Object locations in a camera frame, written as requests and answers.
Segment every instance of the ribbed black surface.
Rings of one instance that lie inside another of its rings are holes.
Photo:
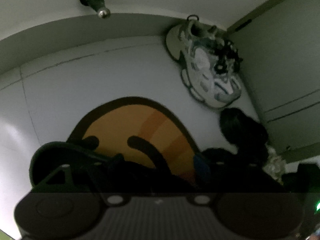
[[[222,226],[207,207],[184,197],[134,197],[109,208],[94,230],[77,240],[231,240],[245,239]]]

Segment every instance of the crumpled paper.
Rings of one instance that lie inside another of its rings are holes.
[[[273,147],[269,145],[266,145],[266,147],[268,149],[269,157],[267,160],[267,164],[263,167],[263,170],[274,180],[276,180],[280,184],[283,184],[281,176],[285,174],[286,162],[282,159],[281,156],[276,154],[276,150]]]

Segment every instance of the sneaker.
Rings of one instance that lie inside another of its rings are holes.
[[[198,20],[187,19],[173,27],[166,45],[181,63],[181,78],[191,95],[209,107],[222,108],[241,95],[235,75],[242,59],[233,43],[220,37],[220,29],[213,26],[208,30]]]

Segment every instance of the shoe heel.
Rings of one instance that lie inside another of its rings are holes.
[[[181,52],[181,41],[179,40],[179,30],[181,24],[173,27],[165,38],[168,51],[175,60],[179,60]]]

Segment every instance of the cartoon face rug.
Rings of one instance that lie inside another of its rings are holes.
[[[120,98],[97,107],[82,118],[67,142],[110,157],[121,153],[126,161],[170,169],[195,181],[196,143],[170,110],[147,98]]]

